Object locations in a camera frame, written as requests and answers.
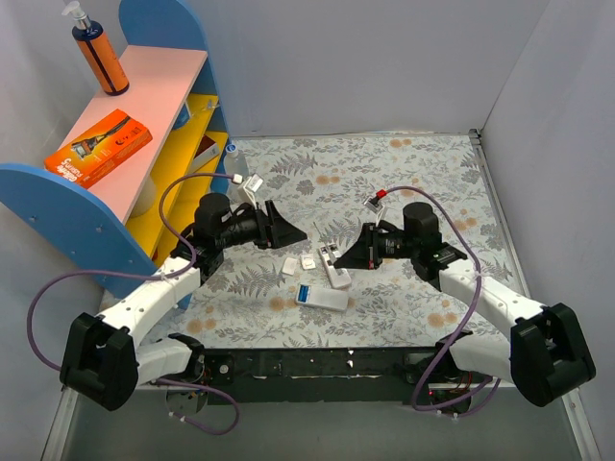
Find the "white slim remote control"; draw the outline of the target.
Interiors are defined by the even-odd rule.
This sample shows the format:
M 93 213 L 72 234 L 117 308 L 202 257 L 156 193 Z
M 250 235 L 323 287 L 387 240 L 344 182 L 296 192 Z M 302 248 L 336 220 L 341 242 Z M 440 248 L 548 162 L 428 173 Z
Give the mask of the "white slim remote control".
M 334 263 L 341 257 L 341 252 L 338 250 L 337 246 L 333 243 L 323 245 L 319 248 L 318 254 L 323 262 L 332 288 L 349 288 L 352 284 L 352 280 L 348 270 L 344 268 L 336 269 L 334 267 Z

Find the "metal tweezers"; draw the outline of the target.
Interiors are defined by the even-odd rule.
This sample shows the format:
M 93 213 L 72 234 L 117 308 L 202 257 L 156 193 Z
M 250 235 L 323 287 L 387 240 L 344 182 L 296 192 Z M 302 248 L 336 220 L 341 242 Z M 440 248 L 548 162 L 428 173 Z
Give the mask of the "metal tweezers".
M 316 222 L 315 222 L 315 221 L 314 221 L 312 224 L 313 224 L 313 226 L 314 226 L 314 228 L 315 228 L 315 230 L 316 230 L 316 232 L 317 232 L 317 235 L 318 235 L 318 242 L 319 242 L 319 244 L 324 244 L 324 243 L 325 243 L 325 241 L 323 240 L 323 234 L 322 234 L 322 232 L 321 232 L 321 231 L 319 230 L 319 228 L 317 227 L 317 224 L 316 224 Z

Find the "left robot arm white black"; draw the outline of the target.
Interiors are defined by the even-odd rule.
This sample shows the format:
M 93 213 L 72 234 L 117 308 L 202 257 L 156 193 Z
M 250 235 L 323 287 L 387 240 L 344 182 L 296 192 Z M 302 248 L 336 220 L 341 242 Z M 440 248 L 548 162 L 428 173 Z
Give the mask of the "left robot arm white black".
M 180 333 L 144 345 L 148 332 L 215 273 L 226 249 L 246 243 L 279 249 L 307 237 L 271 201 L 232 207 L 223 194 L 203 196 L 193 223 L 161 265 L 159 280 L 147 280 L 103 313 L 83 313 L 72 323 L 61 383 L 113 411 L 141 384 L 160 378 L 197 382 L 206 370 L 205 347 Z

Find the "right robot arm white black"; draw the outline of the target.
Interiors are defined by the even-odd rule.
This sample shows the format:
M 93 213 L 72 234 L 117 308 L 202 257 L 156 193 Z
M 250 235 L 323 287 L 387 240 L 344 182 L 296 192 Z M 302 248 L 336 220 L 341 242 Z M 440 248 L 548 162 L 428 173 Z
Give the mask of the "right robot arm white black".
M 515 385 L 530 403 L 548 403 L 592 380 L 597 373 L 575 311 L 547 306 L 484 276 L 467 254 L 445 242 L 426 203 L 403 209 L 404 225 L 365 223 L 357 242 L 334 263 L 337 269 L 376 270 L 385 259 L 407 259 L 417 277 L 465 303 L 504 335 L 492 343 L 467 329 L 435 346 L 433 358 L 414 366 L 422 389 L 432 377 L 456 381 L 470 372 Z

